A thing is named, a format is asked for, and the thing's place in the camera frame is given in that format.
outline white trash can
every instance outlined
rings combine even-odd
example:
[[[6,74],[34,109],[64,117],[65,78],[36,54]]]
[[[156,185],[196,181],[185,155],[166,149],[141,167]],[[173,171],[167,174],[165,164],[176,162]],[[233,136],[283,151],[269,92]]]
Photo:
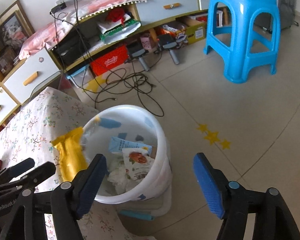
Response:
[[[114,186],[104,178],[95,200],[105,204],[140,201],[160,196],[171,184],[172,172],[168,160],[167,141],[157,119],[138,106],[121,105],[106,109],[83,127],[83,154],[91,163],[96,154],[106,157],[107,165],[115,154],[109,152],[111,136],[128,141],[140,141],[157,147],[154,163],[147,176],[132,190],[117,195]]]

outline stool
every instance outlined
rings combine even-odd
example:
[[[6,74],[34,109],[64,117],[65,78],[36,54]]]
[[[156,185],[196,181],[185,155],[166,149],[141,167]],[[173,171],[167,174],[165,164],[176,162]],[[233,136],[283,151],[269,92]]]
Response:
[[[218,2],[230,9],[232,26],[216,27]],[[260,13],[270,13],[273,18],[271,41],[253,30],[253,23]],[[276,0],[210,0],[208,11],[207,42],[203,50],[208,54],[213,48],[225,62],[224,76],[233,83],[247,81],[249,71],[257,66],[271,65],[271,75],[276,73],[280,42],[280,16]],[[230,46],[219,41],[215,35],[231,33]],[[258,40],[270,51],[250,53],[253,40]]]

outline white food wrapper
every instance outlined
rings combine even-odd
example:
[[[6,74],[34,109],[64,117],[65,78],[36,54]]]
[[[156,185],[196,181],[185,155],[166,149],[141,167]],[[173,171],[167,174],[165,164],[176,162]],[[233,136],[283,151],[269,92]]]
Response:
[[[147,150],[141,148],[125,148],[122,149],[122,153],[128,175],[140,183],[150,171],[154,159],[148,156]]]

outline red box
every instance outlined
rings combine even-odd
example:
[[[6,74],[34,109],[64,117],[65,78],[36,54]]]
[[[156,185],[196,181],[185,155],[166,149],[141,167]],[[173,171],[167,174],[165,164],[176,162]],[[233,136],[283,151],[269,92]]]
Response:
[[[115,50],[101,56],[94,60],[90,66],[93,72],[100,76],[107,72],[109,69],[117,67],[123,64],[128,59],[128,52],[126,46],[121,46]]]

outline cardboard box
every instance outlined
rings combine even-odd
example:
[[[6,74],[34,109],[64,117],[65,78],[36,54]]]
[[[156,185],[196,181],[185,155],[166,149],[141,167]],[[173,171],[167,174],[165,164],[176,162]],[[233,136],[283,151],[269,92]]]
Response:
[[[201,41],[207,36],[207,23],[193,20],[188,16],[183,16],[176,19],[178,22],[186,24],[185,34],[187,36],[188,44],[193,44]]]

